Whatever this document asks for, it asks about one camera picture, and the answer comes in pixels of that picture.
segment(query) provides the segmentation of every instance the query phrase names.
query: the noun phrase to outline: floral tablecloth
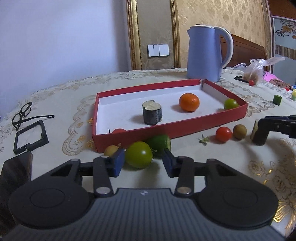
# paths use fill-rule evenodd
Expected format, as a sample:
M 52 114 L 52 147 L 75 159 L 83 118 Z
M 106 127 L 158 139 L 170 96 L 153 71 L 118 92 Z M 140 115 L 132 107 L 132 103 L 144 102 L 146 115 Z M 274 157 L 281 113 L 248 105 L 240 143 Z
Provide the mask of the floral tablecloth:
M 233 129 L 244 124 L 251 133 L 255 119 L 267 115 L 295 115 L 296 102 L 291 94 L 267 82 L 257 86 L 234 80 L 242 72 L 222 70 L 222 78 L 217 84 L 230 90 L 248 102 L 246 117 L 225 126 Z M 19 105 L 5 118 L 0 120 L 0 167 L 5 160 L 12 158 L 15 129 L 11 125 L 12 117 L 27 102 L 32 101 L 32 111 L 28 117 L 54 114 L 54 119 L 45 119 L 49 144 L 32 151 L 32 178 L 36 178 L 71 158 L 88 162 L 98 157 L 91 138 L 93 110 L 96 93 L 111 89 L 155 82 L 186 79 L 186 69 L 167 69 L 152 71 L 130 71 L 90 77 L 84 80 L 68 82 L 38 91 Z M 283 97 L 280 106 L 272 103 L 275 94 Z M 22 128 L 34 123 L 31 120 Z M 40 138 L 39 127 L 32 129 L 19 138 L 19 146 L 34 142 Z M 278 196 L 279 207 L 272 226 L 283 235 L 288 235 L 296 223 L 296 140 L 277 132 L 271 132 L 264 146 L 255 146 L 249 136 L 242 141 L 230 140 L 223 145 L 198 143 L 201 135 L 212 136 L 217 128 L 198 132 L 172 140 L 172 153 L 175 156 L 190 156 L 195 161 L 205 162 L 216 158 L 238 171 L 269 186 Z M 164 188 L 174 190 L 176 178 L 170 179 L 161 160 L 139 171 L 123 169 L 118 178 L 112 178 L 114 190 L 124 188 Z M 195 177 L 195 191 L 204 188 L 203 177 Z M 83 187 L 92 191 L 91 177 L 83 179 Z

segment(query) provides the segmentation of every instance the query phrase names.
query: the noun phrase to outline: red cherry tomato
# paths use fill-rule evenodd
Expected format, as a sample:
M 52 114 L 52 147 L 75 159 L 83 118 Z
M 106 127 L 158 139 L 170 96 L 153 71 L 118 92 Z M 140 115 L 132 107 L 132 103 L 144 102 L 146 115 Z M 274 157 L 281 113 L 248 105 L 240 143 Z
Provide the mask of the red cherry tomato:
M 115 129 L 114 131 L 112 131 L 112 133 L 121 133 L 121 132 L 125 132 L 125 131 L 126 131 L 125 129 L 118 128 L 118 129 Z
M 255 82 L 254 82 L 253 80 L 250 80 L 250 81 L 249 81 L 249 85 L 250 85 L 250 86 L 254 86 L 254 85 L 255 85 Z
M 232 137 L 232 132 L 228 127 L 223 126 L 218 128 L 218 130 L 216 131 L 215 137 L 217 141 L 224 143 L 224 142 L 227 142 Z

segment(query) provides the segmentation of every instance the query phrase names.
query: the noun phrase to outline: light switch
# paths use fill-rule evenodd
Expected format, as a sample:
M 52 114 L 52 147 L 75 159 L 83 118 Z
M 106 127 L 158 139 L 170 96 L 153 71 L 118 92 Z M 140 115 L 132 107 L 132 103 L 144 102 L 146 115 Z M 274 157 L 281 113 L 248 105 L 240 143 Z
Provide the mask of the light switch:
M 159 56 L 169 56 L 170 50 L 168 48 L 168 44 L 160 44 L 159 45 Z
M 148 56 L 149 57 L 159 56 L 159 45 L 158 44 L 147 45 L 147 49 L 148 49 Z

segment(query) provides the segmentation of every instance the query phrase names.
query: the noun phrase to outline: wooden headboard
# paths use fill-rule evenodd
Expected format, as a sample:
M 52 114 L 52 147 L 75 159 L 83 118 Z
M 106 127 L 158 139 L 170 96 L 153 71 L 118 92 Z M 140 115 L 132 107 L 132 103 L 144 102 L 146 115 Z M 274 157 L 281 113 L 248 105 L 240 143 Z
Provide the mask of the wooden headboard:
M 267 59 L 266 51 L 264 47 L 253 43 L 249 40 L 236 36 L 234 34 L 231 35 L 233 39 L 233 55 L 230 62 L 227 64 L 227 67 L 235 66 L 240 63 L 250 64 L 250 59 Z M 221 52 L 222 59 L 226 56 L 227 43 L 225 38 L 220 37 L 221 41 Z

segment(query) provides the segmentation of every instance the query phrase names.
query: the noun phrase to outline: eyeglasses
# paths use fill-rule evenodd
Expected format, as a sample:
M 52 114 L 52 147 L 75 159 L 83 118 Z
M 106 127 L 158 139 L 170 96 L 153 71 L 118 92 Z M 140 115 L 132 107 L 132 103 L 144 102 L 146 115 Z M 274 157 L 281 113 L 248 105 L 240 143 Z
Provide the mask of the eyeglasses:
M 27 104 L 25 104 L 20 111 L 13 117 L 11 124 L 15 127 L 15 130 L 17 131 L 20 128 L 20 125 L 26 121 L 35 119 L 35 118 L 54 118 L 54 115 L 40 115 L 40 116 L 35 116 L 35 117 L 31 117 L 28 119 L 23 120 L 23 117 L 26 117 L 30 112 L 31 112 L 31 105 L 32 102 L 29 102 Z

